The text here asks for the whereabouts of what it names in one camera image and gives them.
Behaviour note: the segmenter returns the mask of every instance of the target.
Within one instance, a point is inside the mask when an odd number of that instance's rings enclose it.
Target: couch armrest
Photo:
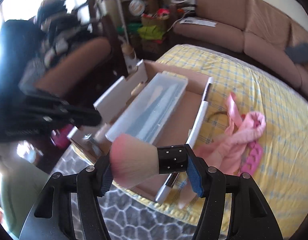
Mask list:
[[[107,38],[92,39],[50,69],[36,82],[35,87],[63,97],[99,63],[108,58],[111,50]]]

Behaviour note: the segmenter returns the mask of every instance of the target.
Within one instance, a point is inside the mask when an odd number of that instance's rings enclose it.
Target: black brush ferrule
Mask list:
[[[183,145],[158,147],[159,174],[183,172],[187,169],[187,150]]]

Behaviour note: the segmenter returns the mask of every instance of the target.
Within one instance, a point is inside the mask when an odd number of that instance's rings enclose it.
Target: blue gripper pad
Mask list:
[[[188,156],[188,164],[186,169],[187,176],[191,182],[193,191],[199,196],[202,197],[204,190],[202,187],[202,177],[196,169],[192,159]]]
[[[102,187],[100,188],[100,191],[103,195],[105,195],[105,193],[109,191],[112,183],[113,183],[113,175],[112,175],[111,165],[109,164],[104,172],[102,179]]]

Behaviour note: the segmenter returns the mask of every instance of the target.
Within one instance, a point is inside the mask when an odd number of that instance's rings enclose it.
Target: brown chair seat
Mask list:
[[[36,88],[63,97],[86,77],[97,64],[110,56],[107,38],[99,37],[86,42],[37,81]]]
[[[277,73],[295,89],[302,85],[300,73],[286,53],[252,33],[244,33],[244,53]]]
[[[174,33],[222,46],[235,52],[242,52],[244,48],[243,32],[238,28],[219,22],[215,27],[177,23],[174,26]]]

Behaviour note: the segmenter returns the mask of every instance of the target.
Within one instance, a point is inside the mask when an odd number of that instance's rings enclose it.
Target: patterned rug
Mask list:
[[[52,173],[74,174],[87,166],[73,150],[67,150]],[[114,185],[98,201],[112,240],[190,240],[196,229],[140,204]],[[76,238],[83,240],[76,194],[72,194],[72,212]]]

